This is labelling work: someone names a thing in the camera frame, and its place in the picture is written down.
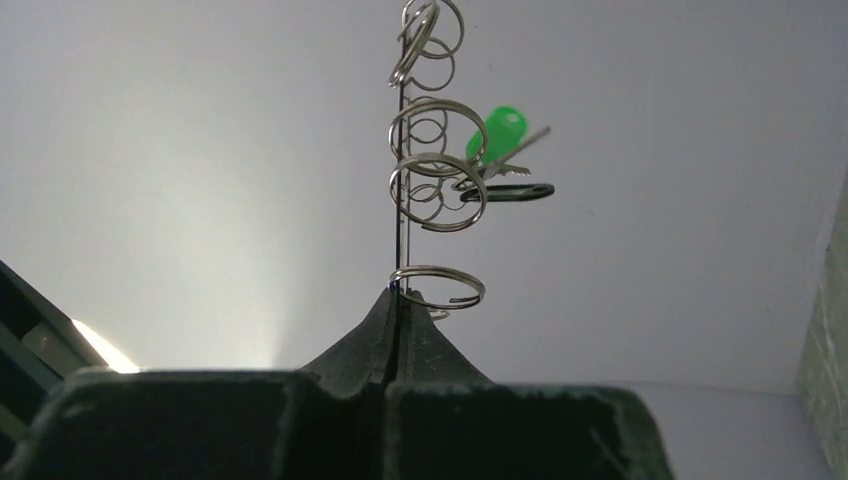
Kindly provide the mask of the green key tag with keys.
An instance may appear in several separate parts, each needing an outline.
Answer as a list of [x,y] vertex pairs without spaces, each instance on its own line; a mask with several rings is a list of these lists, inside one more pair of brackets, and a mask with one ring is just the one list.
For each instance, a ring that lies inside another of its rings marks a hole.
[[[529,133],[529,120],[512,106],[496,107],[485,120],[487,146],[481,157],[477,173],[482,180],[488,181],[495,176],[530,176],[529,168],[511,164],[512,159],[522,151],[542,140],[551,133],[549,125]],[[555,193],[555,186],[549,183],[504,184],[486,186],[486,195],[472,183],[460,182],[453,187],[461,191],[463,203],[482,203],[483,200],[495,203],[521,203],[541,200]]]

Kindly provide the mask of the metal disc with keyrings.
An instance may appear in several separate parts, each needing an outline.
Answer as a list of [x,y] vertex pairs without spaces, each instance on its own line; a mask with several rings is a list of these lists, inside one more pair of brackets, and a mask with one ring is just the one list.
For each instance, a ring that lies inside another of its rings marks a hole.
[[[414,76],[415,67],[428,61],[454,65],[464,36],[464,18],[454,2],[405,2],[397,36],[400,56],[387,80],[398,97],[398,111],[387,133],[395,160],[388,180],[395,208],[395,269],[388,285],[397,296],[426,308],[434,321],[479,304],[485,295],[484,284],[473,275],[445,266],[415,265],[410,255],[413,227],[430,233],[457,233],[477,223],[486,208],[480,204],[465,218],[445,219],[443,213],[449,208],[446,188],[472,187],[479,193],[486,191],[477,171],[485,146],[475,148],[468,159],[449,154],[449,119],[453,115],[464,118],[481,135],[487,130],[473,109],[442,97],[442,91],[452,82],[450,79],[428,85]],[[411,286],[414,278],[454,281],[472,293],[445,302],[426,301],[414,296]]]

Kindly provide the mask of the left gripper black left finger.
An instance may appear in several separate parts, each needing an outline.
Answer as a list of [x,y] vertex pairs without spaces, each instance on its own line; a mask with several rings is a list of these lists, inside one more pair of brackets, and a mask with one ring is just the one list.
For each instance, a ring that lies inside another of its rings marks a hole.
[[292,371],[87,370],[59,384],[5,479],[377,479],[398,297]]

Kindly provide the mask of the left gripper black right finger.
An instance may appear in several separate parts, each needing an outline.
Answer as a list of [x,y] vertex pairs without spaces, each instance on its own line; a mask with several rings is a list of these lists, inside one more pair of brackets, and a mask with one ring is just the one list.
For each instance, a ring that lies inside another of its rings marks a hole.
[[496,384],[442,334],[414,291],[386,390],[384,479],[671,479],[657,422],[633,391]]

